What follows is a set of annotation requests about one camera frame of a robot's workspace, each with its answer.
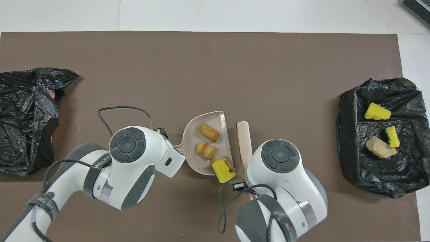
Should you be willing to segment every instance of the bread roll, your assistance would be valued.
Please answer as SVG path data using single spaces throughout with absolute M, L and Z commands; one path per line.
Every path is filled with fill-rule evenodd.
M 209 124 L 200 125 L 200 133 L 211 142 L 217 142 L 219 133 L 216 129 L 209 126 Z
M 388 158 L 389 156 L 397 154 L 395 148 L 389 147 L 387 143 L 376 136 L 372 136 L 368 141 L 366 141 L 366 148 L 379 158 Z
M 209 145 L 205 142 L 200 142 L 196 145 L 196 150 L 197 153 L 199 153 L 199 155 L 203 158 L 205 158 L 206 160 L 210 160 L 213 157 L 213 153 L 217 150 L 218 148 Z

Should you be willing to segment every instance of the yellow sponge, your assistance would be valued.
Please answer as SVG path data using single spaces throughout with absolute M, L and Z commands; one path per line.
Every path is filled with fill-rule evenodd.
M 397 137 L 396 128 L 394 126 L 386 128 L 385 133 L 388 136 L 388 146 L 389 147 L 396 148 L 396 147 L 400 146 L 400 140 Z
M 225 183 L 236 175 L 236 173 L 228 171 L 228 166 L 225 164 L 224 160 L 215 161 L 212 163 L 212 168 L 220 183 Z
M 386 110 L 375 103 L 370 103 L 369 108 L 364 114 L 364 118 L 366 119 L 373 118 L 375 120 L 381 120 L 381 119 L 387 120 L 390 118 L 390 116 L 391 116 L 390 110 Z

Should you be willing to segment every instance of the wooden handle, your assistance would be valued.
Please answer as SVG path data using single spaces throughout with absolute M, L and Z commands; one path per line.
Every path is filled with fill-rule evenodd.
M 248 122 L 241 121 L 237 123 L 237 136 L 239 138 L 240 158 L 246 171 L 252 157 L 251 134 L 249 133 Z

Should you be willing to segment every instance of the black strap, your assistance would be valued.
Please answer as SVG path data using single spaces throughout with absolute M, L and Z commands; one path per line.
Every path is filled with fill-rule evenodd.
M 110 165 L 111 163 L 112 157 L 109 153 L 106 153 L 102 155 L 96 162 L 94 162 L 94 164 L 91 165 L 88 170 L 88 173 L 86 174 L 85 181 L 83 182 L 83 192 L 87 196 L 95 198 L 92 195 L 92 189 L 94 187 L 95 180 L 97 180 L 101 169 Z
M 274 198 L 267 194 L 257 197 L 257 200 L 259 200 L 273 214 L 276 221 L 278 222 L 278 225 L 281 227 L 282 232 L 284 233 L 286 241 L 297 241 L 297 233 L 294 229 L 294 225 L 281 205 Z
M 49 217 L 51 218 L 51 222 L 54 221 L 55 217 L 58 215 L 58 207 L 52 198 L 48 197 L 45 193 L 38 193 L 34 195 L 32 199 L 30 199 L 27 205 L 37 205 L 45 210 Z

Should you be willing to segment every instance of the toy food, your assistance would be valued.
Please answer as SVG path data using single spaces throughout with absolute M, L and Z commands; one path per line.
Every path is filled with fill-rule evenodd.
M 376 136 L 372 136 L 366 141 L 366 148 L 379 158 L 388 158 L 389 156 L 397 154 L 395 148 L 389 147 L 387 143 Z
M 212 158 L 212 160 L 211 160 L 211 164 L 213 164 L 214 162 L 216 162 L 216 161 L 220 161 L 220 160 L 224 160 L 224 163 L 228 166 L 228 171 L 229 172 L 233 172 L 233 171 L 235 171 L 236 169 L 230 164 L 230 162 L 228 162 L 228 158 L 227 158 L 227 156 L 223 156 L 223 157 L 217 157 L 217 158 Z
M 216 129 L 212 128 L 208 124 L 202 124 L 200 126 L 200 133 L 211 142 L 217 142 L 219 133 Z
M 205 143 L 205 142 L 200 142 L 196 145 L 197 153 L 199 153 L 199 155 L 205 158 L 206 160 L 210 160 L 213 157 L 213 153 L 217 149 L 218 148 L 212 145 L 209 145 L 208 143 Z

